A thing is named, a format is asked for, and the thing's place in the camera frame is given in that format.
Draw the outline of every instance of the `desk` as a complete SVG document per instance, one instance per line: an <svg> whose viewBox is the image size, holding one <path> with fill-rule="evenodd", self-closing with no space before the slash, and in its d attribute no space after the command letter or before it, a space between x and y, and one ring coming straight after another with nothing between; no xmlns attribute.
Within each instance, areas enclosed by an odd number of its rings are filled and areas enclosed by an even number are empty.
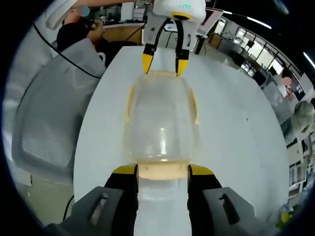
<svg viewBox="0 0 315 236"><path fill-rule="evenodd" d="M75 201L128 163L125 109L130 87L143 75L142 53L142 46L122 48L91 98L75 154ZM175 71L174 50L158 48L151 70ZM202 150L192 163L210 168L265 220L287 202L289 188L284 138L267 98L242 72L198 55L190 55L182 76L194 90L200 115Z"/></svg>
<svg viewBox="0 0 315 236"><path fill-rule="evenodd" d="M121 23L115 25L106 25L103 27L103 37L109 42L126 41L127 38L133 34L137 29L144 25L144 22L140 23ZM142 31L139 30L128 41L135 42L141 45Z"/></svg>
<svg viewBox="0 0 315 236"><path fill-rule="evenodd" d="M211 33L209 43L212 47L228 56L232 56L233 51L239 51L241 46L228 38L224 38L216 33Z"/></svg>

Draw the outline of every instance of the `wall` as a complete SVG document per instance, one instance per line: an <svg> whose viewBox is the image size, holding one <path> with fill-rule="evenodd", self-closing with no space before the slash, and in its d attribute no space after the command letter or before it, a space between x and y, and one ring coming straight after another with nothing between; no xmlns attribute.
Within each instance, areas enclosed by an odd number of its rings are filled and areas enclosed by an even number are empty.
<svg viewBox="0 0 315 236"><path fill-rule="evenodd" d="M302 98L302 100L310 102L312 98L315 97L315 91L313 84L309 77L304 73L302 77L299 79L300 84L302 86L302 89L305 93L305 96Z"/></svg>

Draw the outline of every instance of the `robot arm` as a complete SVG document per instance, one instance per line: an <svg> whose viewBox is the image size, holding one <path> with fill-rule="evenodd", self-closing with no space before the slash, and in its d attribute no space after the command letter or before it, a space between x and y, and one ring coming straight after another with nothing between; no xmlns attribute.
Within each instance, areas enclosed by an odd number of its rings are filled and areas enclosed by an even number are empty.
<svg viewBox="0 0 315 236"><path fill-rule="evenodd" d="M192 235L273 236L275 227L260 222L251 204L230 188L222 188L211 170L190 164L188 202ZM59 236L131 236L138 210L138 167L117 168L104 187L76 202L71 216L50 224Z"/></svg>
<svg viewBox="0 0 315 236"><path fill-rule="evenodd" d="M148 21L144 29L143 66L148 73L157 50L158 40L164 26L171 19L175 21L178 31L176 46L176 73L180 76L188 64L189 51L196 43L196 32L206 17L204 0L155 0L154 6L147 10Z"/></svg>

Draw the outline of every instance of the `person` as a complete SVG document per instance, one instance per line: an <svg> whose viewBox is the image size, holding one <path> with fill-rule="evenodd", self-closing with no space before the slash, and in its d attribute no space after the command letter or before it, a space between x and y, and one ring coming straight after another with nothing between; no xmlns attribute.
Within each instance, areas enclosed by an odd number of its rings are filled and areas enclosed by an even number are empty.
<svg viewBox="0 0 315 236"><path fill-rule="evenodd" d="M275 81L276 85L278 86L283 97L287 96L286 86L283 84L283 78L285 78L285 77L289 77L289 78L292 77L292 72L287 68L283 69L283 71L281 72L281 75L276 74L273 76L273 80Z"/></svg>
<svg viewBox="0 0 315 236"><path fill-rule="evenodd" d="M302 141L315 129L315 98L311 102L302 101L294 108L294 114L281 125L286 145L295 139Z"/></svg>
<svg viewBox="0 0 315 236"><path fill-rule="evenodd" d="M134 42L108 42L103 34L102 20L89 20L80 16L77 9L72 9L64 19L63 26L57 34L57 47L59 51L63 51L82 39L89 38L95 50L105 54L105 66L108 67L123 46L137 45Z"/></svg>
<svg viewBox="0 0 315 236"><path fill-rule="evenodd" d="M112 21L112 20L114 20L114 17L113 17L113 15L112 15L112 13L111 12L109 12L108 13L108 16L107 16L107 21Z"/></svg>

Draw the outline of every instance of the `plastic container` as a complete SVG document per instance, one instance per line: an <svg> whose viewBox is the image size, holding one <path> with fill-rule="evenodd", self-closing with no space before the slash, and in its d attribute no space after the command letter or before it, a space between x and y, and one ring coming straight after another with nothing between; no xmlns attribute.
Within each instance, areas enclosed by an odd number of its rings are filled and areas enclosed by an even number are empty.
<svg viewBox="0 0 315 236"><path fill-rule="evenodd" d="M144 75L130 89L126 108L129 160L189 163L199 151L198 124L194 94L183 78L169 72Z"/></svg>

